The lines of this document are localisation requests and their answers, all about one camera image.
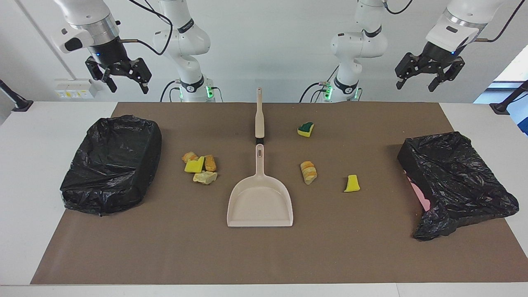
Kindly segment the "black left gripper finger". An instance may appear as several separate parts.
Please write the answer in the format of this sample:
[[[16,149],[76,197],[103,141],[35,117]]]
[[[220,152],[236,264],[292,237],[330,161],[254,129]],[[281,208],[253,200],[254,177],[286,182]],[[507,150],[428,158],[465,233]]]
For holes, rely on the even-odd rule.
[[[395,74],[398,77],[396,88],[401,90],[407,79],[423,73],[424,66],[425,56],[423,54],[415,56],[412,53],[406,53],[395,67]]]
[[[465,65],[463,58],[456,58],[449,63],[441,63],[432,61],[429,63],[429,70],[433,70],[432,73],[436,74],[436,77],[431,81],[428,86],[430,92],[434,92],[436,88],[445,81],[452,81],[460,73]]]

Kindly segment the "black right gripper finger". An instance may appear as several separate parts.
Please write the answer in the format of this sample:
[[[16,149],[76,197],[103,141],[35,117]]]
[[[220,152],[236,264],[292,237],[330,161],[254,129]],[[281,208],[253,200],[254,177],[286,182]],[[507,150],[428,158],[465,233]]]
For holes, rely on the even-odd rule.
[[[143,58],[137,58],[136,60],[130,60],[128,62],[128,70],[126,76],[129,79],[136,81],[143,94],[147,94],[149,91],[148,83],[152,77],[152,74],[145,63]]]
[[[85,61],[85,65],[87,66],[87,69],[89,70],[92,79],[105,83],[112,93],[115,93],[117,91],[117,86],[111,78],[111,67],[105,68],[104,72],[102,72],[100,69],[100,65],[96,62],[93,57],[87,58],[87,60]]]

